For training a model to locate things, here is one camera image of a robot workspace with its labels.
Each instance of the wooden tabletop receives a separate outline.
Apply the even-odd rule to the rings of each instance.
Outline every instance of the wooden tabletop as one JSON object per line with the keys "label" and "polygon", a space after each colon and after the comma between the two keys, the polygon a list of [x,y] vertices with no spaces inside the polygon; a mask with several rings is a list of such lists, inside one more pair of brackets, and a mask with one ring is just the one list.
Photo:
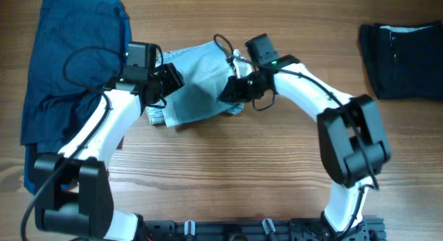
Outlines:
{"label": "wooden tabletop", "polygon": [[[0,0],[0,240],[18,240],[31,200],[23,187],[21,111],[42,0]],[[227,36],[271,36],[320,79],[346,93],[373,92],[357,45],[361,24],[422,24],[443,19],[443,0],[122,0],[133,40],[164,51]],[[392,160],[363,213],[385,219],[389,240],[439,240],[443,230],[443,104],[379,101]],[[116,208],[146,220],[288,220],[319,217],[330,178],[316,124],[278,97],[263,112],[250,104],[180,129],[153,127],[143,114],[111,160]],[[67,240],[36,230],[30,240]]]}

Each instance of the folded cloth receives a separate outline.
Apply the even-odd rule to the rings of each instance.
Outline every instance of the folded cloth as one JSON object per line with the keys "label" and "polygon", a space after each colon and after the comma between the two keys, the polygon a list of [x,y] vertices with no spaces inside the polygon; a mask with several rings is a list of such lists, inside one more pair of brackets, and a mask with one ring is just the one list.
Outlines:
{"label": "folded cloth", "polygon": [[359,41],[378,99],[443,99],[442,22],[363,25]]}
{"label": "folded cloth", "polygon": [[218,100],[233,70],[214,42],[164,53],[163,58],[165,63],[172,62],[180,71],[185,86],[165,98],[165,109],[146,108],[151,124],[173,127],[209,118],[223,111],[238,114],[243,110],[242,103],[230,104]]}
{"label": "folded cloth", "polygon": [[[28,71],[28,88],[21,123],[26,145],[24,186],[30,180],[37,153],[58,152],[87,122],[100,96],[66,82],[62,66],[75,50],[103,46],[124,53],[131,41],[129,17],[120,0],[43,0]],[[72,59],[68,76],[102,87],[120,66],[104,51],[85,51]]]}

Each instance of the black fabric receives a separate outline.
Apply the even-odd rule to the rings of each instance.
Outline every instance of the black fabric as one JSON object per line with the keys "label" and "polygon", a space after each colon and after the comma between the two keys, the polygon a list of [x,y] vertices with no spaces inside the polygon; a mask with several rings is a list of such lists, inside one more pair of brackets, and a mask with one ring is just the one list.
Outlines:
{"label": "black fabric", "polygon": [[[22,145],[37,143],[38,152],[57,152],[95,111],[100,95],[65,81],[62,66],[74,50],[86,46],[124,53],[127,16],[119,1],[110,1],[43,0],[28,71]],[[68,75],[100,88],[116,75],[121,61],[112,53],[87,51],[72,59]]]}
{"label": "black fabric", "polygon": [[423,28],[409,33],[382,26],[386,25],[362,25],[359,36],[363,61],[377,98],[443,99],[442,23],[407,26]]}

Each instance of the robotic arm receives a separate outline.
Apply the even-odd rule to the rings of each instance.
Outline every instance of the robotic arm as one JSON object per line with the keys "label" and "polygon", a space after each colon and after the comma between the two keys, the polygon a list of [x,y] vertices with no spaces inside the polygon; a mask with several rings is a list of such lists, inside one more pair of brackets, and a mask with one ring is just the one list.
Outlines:
{"label": "robotic arm", "polygon": [[[323,165],[332,178],[329,203],[320,219],[292,219],[288,222],[185,223],[143,221],[143,217],[114,209],[107,179],[109,160],[130,125],[143,108],[161,100],[161,96],[183,86],[183,79],[173,64],[164,64],[162,77],[148,75],[155,70],[155,51],[149,44],[132,43],[128,61],[119,78],[108,82],[105,92],[112,105],[100,129],[87,147],[78,153],[65,172],[57,178],[35,205],[37,228],[89,238],[106,240],[383,240],[382,220],[366,220],[361,215],[365,196],[372,185],[368,164],[374,174],[390,158],[390,148],[375,102],[369,96],[354,98],[331,88],[296,58],[279,57],[266,35],[246,43],[257,71],[246,77],[231,77],[220,100],[248,102],[260,99],[270,89],[287,97],[317,122]],[[342,107],[331,100],[309,77],[332,92]],[[97,124],[105,110],[105,101],[78,135],[58,154],[39,155],[33,167],[33,179],[39,188],[46,178],[69,157]],[[349,136],[350,123],[345,112],[351,112],[358,125],[365,148],[355,136]],[[60,189],[60,184],[76,180],[79,193]]]}

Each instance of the dark blue jeans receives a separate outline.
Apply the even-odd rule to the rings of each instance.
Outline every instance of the dark blue jeans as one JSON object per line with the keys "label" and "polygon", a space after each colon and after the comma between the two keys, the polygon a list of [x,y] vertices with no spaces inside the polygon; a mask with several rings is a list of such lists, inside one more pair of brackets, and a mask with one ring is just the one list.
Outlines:
{"label": "dark blue jeans", "polygon": [[[25,187],[33,193],[28,171],[41,152],[58,152],[95,111],[100,96],[69,84],[62,75],[66,58],[86,46],[102,46],[119,53],[131,41],[129,18],[119,0],[43,0],[21,124],[26,145]],[[72,59],[68,76],[100,88],[122,60],[104,51],[86,51]]]}

